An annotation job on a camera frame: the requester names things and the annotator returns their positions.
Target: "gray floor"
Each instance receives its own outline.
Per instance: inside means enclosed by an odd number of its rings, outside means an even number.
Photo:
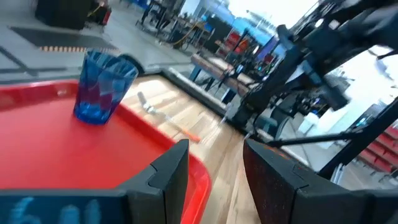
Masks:
[[[103,32],[98,27],[94,27],[84,29],[80,33],[102,37],[120,49],[120,52],[115,52],[116,54],[131,54],[140,60],[148,70],[173,67],[181,74],[188,76],[193,70],[193,65],[189,64],[190,59],[187,54],[160,44],[155,37],[135,26],[141,13],[134,7],[127,9],[125,4],[116,3],[113,5],[112,15]],[[47,27],[34,19],[32,12],[0,13],[0,84],[76,78],[78,76],[83,53],[42,52],[8,29],[8,26],[73,32]],[[6,57],[7,54],[13,55],[15,59]],[[207,74],[202,72],[198,79],[206,77]],[[214,85],[209,92],[220,99],[225,93],[226,87],[222,86],[220,89],[217,87],[218,85]],[[239,102],[239,100],[239,97],[236,97],[233,101]],[[288,139],[302,136],[297,132],[302,120],[303,117],[298,115],[289,121],[284,128],[282,137]],[[322,168],[340,150],[338,147],[324,150],[314,144],[291,146],[290,148],[305,158],[314,170]],[[346,168],[341,184],[352,190],[391,188],[391,185],[379,181],[382,174],[370,176],[371,171],[358,162],[352,162]]]

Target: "metal bar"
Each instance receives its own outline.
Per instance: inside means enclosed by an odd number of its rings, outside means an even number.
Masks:
[[[230,103],[233,100],[233,98],[235,96],[236,96],[236,93],[234,91],[232,91],[230,88],[228,88],[225,91],[223,97],[221,97],[221,102],[223,102],[225,104],[228,104],[228,103]]]
[[[285,114],[287,116],[290,116],[291,118],[294,118],[294,114],[293,113],[288,112],[288,111],[280,108],[278,105],[276,105],[276,103],[273,103],[273,102],[270,101],[269,104],[274,107],[274,110],[279,110],[281,113],[283,113],[283,114]]]
[[[206,85],[206,87],[205,87],[205,91],[209,91],[209,89],[211,88],[211,86],[213,85],[213,83],[214,83],[214,78],[211,78],[210,80],[209,80],[209,82],[207,83],[207,85]]]
[[[338,167],[333,171],[333,175],[330,179],[330,182],[339,184],[341,177],[343,176],[345,166],[343,164],[339,164]]]
[[[160,7],[162,16],[160,17],[160,20],[157,21],[157,23],[156,23],[156,29],[157,29],[156,34],[158,34],[158,32],[159,32],[160,26],[162,25],[162,22],[163,22],[164,15],[166,14],[166,8],[161,4],[158,4],[158,6]]]
[[[241,37],[239,38],[238,42],[235,44],[235,46],[232,48],[231,52],[234,52],[238,47],[239,44],[242,42],[242,40],[245,38],[245,36],[247,36],[247,34],[249,33],[248,29],[245,29],[241,35]]]
[[[309,143],[325,142],[325,141],[357,139],[358,137],[362,136],[362,134],[363,134],[362,132],[324,134],[321,136],[311,136],[311,137],[304,137],[304,138],[273,140],[273,141],[267,142],[267,145],[272,146],[272,147],[282,147],[282,146],[289,146],[289,145],[293,145],[293,144],[309,144]]]
[[[24,62],[20,61],[13,54],[11,54],[8,50],[6,50],[4,47],[0,46],[0,54],[3,54],[4,56],[6,56],[10,61],[12,61],[15,64],[17,64],[21,69],[23,69],[29,75],[31,75],[33,77],[37,77],[38,76],[37,72],[34,72],[30,68],[28,68],[28,66]]]
[[[81,70],[81,67],[28,68],[33,72],[64,72],[67,70]],[[23,68],[0,68],[0,75],[7,73],[24,73]]]
[[[171,42],[174,33],[177,31],[177,26],[178,26],[178,19],[175,20],[175,22],[174,22],[174,24],[173,24],[173,26],[172,26],[172,30],[171,30],[171,32],[170,32],[170,36],[169,36],[168,41]]]
[[[195,68],[192,70],[191,75],[189,75],[189,80],[194,82],[198,78],[200,71],[201,67],[199,65],[196,65]]]
[[[80,74],[65,75],[65,76],[59,76],[59,77],[32,77],[29,79],[22,79],[22,80],[0,81],[0,85],[31,83],[31,82],[44,82],[44,81],[51,81],[51,80],[79,79],[79,76],[80,76]]]
[[[171,65],[191,65],[192,62],[170,62],[170,63],[151,63],[148,64],[147,66],[171,66]]]
[[[330,179],[338,164],[349,164],[381,133],[384,132],[398,117],[398,98],[388,105],[377,118],[362,129],[361,138],[352,139],[334,158],[331,159],[318,173],[323,178]]]

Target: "black frame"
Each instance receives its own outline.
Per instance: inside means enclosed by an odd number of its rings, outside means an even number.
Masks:
[[[160,75],[161,77],[166,78],[172,84],[177,86],[179,89],[183,90],[185,93],[187,93],[194,99],[198,100],[201,104],[205,105],[209,110],[211,110],[218,116],[220,117],[224,116],[226,111],[223,108],[221,108],[219,105],[209,100],[207,97],[202,95],[200,92],[196,91],[194,88],[186,85],[184,81],[181,81],[172,72],[168,70],[159,70],[153,73],[145,73],[139,75],[139,77],[147,77],[151,75]],[[343,165],[349,164],[355,157],[359,155],[359,153],[361,153],[366,148],[366,146],[371,144],[381,133],[383,133],[384,130],[386,130],[398,118],[398,114],[396,111],[398,111],[398,98],[396,98],[390,105],[388,105],[372,123],[370,123],[368,126],[366,126],[365,128],[361,129],[358,132],[327,134],[315,137],[287,139],[287,140],[278,139],[275,141],[268,141],[268,142],[265,142],[263,139],[257,136],[253,136],[252,139],[262,143],[266,143],[274,147],[288,146],[293,144],[308,144],[315,142],[343,140],[343,139],[351,140],[350,143],[348,143],[331,161],[329,161],[318,172],[319,176],[326,179],[331,179],[333,171],[335,170],[336,167],[339,166],[339,164]],[[245,127],[240,126],[238,123],[235,123],[230,119],[227,119],[226,122],[236,130],[238,130],[240,133],[242,133],[243,135],[246,135],[248,133],[245,130]]]

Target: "orange handle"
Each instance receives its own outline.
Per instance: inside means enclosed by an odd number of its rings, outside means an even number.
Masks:
[[[188,136],[188,138],[191,139],[193,142],[200,142],[200,137],[192,134],[190,131],[181,128],[181,132],[184,133],[184,135]]]

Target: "chair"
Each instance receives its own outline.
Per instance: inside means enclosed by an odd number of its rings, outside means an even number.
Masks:
[[[269,118],[265,116],[258,117],[255,126],[264,130],[274,139],[279,139],[283,128],[291,117],[281,110],[289,112],[296,102],[296,97],[297,95],[295,94],[287,96],[279,105],[277,105],[277,107],[274,108]]]

